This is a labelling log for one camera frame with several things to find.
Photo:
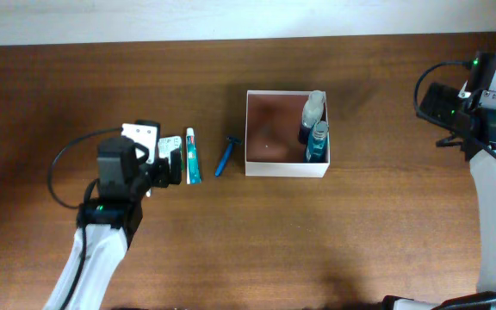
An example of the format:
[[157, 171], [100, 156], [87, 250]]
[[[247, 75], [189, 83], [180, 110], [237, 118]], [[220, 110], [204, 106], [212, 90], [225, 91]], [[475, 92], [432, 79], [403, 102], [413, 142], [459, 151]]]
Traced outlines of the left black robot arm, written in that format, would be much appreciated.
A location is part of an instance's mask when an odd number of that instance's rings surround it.
[[97, 177], [77, 210], [71, 254], [47, 309], [97, 309], [143, 218], [141, 202], [154, 188], [182, 181], [179, 150], [158, 154], [160, 125], [137, 120], [105, 132], [97, 147]]

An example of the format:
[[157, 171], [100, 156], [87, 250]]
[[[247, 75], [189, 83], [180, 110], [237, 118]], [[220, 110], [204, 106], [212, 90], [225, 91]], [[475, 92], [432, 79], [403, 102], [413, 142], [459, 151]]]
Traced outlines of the teal mouthwash bottle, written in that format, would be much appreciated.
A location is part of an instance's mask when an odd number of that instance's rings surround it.
[[305, 161], [322, 163], [325, 160], [329, 126], [326, 121], [317, 122], [308, 137]]

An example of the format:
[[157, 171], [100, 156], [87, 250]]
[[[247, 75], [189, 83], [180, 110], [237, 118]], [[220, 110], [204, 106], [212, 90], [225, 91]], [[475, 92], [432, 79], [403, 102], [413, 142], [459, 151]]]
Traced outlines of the green white toothpaste tube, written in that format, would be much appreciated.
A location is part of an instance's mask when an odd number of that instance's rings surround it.
[[186, 130], [186, 146], [187, 146], [187, 183], [197, 184], [202, 181], [197, 149], [195, 143], [195, 132], [192, 127]]

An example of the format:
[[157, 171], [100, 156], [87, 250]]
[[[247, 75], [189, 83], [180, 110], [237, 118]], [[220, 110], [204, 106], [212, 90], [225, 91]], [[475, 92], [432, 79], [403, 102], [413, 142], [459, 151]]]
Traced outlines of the green white soap box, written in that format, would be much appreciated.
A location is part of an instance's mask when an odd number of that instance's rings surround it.
[[170, 136], [165, 138], [160, 138], [158, 141], [158, 157], [165, 158], [169, 162], [169, 166], [172, 166], [171, 154], [178, 150], [180, 154], [180, 168], [184, 171], [184, 160], [183, 160], [183, 140], [181, 136]]

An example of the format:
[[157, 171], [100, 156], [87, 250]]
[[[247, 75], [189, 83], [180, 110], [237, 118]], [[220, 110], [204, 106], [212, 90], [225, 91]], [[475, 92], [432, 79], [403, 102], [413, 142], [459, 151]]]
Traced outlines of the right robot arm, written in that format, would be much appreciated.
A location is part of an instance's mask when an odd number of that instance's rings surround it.
[[449, 131], [436, 145], [459, 147], [469, 163], [480, 217], [476, 291], [438, 304], [387, 295], [383, 309], [496, 309], [496, 53], [478, 52], [457, 64], [469, 71], [460, 90], [432, 83], [413, 106], [418, 118]]

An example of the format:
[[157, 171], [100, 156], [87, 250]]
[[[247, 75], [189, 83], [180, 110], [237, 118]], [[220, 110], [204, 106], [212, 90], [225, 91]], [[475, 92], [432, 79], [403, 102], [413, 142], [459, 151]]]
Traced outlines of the blue disposable razor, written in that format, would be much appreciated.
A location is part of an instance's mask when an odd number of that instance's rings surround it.
[[226, 146], [225, 151], [223, 152], [223, 155], [220, 159], [219, 164], [216, 167], [216, 170], [214, 173], [215, 177], [220, 177], [222, 175], [230, 157], [233, 154], [233, 150], [234, 150], [235, 146], [239, 146], [242, 144], [242, 140], [239, 139], [238, 137], [235, 137], [235, 136], [229, 135], [226, 137], [226, 140], [227, 140], [227, 146]]

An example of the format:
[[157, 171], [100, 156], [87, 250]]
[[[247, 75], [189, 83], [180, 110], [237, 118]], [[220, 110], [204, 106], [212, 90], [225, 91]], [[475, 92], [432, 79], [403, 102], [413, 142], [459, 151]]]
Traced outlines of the dark blue clear-cap bottle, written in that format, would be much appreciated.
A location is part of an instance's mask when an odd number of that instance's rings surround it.
[[300, 130], [298, 140], [303, 145], [308, 142], [308, 137], [313, 126], [319, 122], [325, 111], [326, 93], [321, 90], [314, 90], [308, 95], [308, 99], [303, 107], [301, 115]]

